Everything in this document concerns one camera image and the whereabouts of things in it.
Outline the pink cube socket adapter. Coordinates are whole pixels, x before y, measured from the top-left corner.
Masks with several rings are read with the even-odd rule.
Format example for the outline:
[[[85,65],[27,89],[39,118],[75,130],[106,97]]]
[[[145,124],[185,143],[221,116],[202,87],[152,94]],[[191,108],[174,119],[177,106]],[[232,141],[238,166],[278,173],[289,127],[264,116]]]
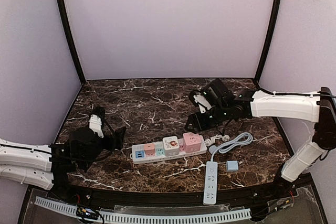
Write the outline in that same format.
[[[186,153],[198,152],[201,149],[203,137],[199,134],[187,132],[183,134],[183,146]]]

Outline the white cube socket adapter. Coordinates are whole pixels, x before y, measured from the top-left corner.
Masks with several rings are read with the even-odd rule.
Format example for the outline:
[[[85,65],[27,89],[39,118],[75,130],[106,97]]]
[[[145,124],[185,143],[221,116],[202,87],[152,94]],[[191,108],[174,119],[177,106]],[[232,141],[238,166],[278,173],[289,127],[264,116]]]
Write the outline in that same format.
[[[179,153],[180,145],[177,136],[164,137],[162,142],[165,156],[175,156]]]

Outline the small pink charger plug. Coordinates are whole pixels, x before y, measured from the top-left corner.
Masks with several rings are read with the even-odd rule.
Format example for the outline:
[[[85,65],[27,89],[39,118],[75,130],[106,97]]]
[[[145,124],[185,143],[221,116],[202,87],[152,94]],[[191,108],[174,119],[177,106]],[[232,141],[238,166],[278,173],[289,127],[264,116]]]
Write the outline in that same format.
[[[156,153],[155,144],[154,143],[144,144],[144,152],[146,156],[154,156]]]

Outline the small blue charger plug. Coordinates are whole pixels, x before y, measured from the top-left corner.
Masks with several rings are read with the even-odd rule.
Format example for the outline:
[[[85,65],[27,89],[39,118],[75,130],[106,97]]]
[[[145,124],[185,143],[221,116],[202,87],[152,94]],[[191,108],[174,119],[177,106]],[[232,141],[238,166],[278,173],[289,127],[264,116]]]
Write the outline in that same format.
[[[226,171],[227,172],[236,172],[239,170],[238,161],[227,161],[226,162]]]

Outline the light blue power strip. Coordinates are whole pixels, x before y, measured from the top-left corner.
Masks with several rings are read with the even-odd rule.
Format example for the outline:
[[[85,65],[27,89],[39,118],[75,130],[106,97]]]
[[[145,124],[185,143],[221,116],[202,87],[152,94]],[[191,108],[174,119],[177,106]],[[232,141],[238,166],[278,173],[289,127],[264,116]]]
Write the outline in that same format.
[[[216,204],[217,178],[218,178],[218,164],[214,161],[206,162],[204,195],[203,195],[204,205]]]

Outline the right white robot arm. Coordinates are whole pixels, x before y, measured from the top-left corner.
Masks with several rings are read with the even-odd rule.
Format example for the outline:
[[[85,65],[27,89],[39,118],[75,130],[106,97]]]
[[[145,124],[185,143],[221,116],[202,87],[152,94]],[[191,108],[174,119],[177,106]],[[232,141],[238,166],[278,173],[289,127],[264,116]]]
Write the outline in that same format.
[[[327,87],[306,93],[242,89],[233,94],[215,79],[189,94],[199,111],[188,116],[185,129],[193,133],[216,128],[225,121],[261,117],[309,121],[314,134],[286,161],[280,179],[294,182],[324,153],[335,149],[335,97]]]

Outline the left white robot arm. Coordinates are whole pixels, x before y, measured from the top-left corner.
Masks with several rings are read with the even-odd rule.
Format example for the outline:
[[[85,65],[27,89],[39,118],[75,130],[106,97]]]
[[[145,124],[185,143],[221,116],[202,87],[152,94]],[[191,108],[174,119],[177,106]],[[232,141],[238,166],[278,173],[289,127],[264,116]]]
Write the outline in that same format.
[[[68,185],[68,173],[86,172],[123,148],[125,127],[100,137],[88,127],[70,132],[63,144],[25,145],[1,140],[1,177],[45,190]]]

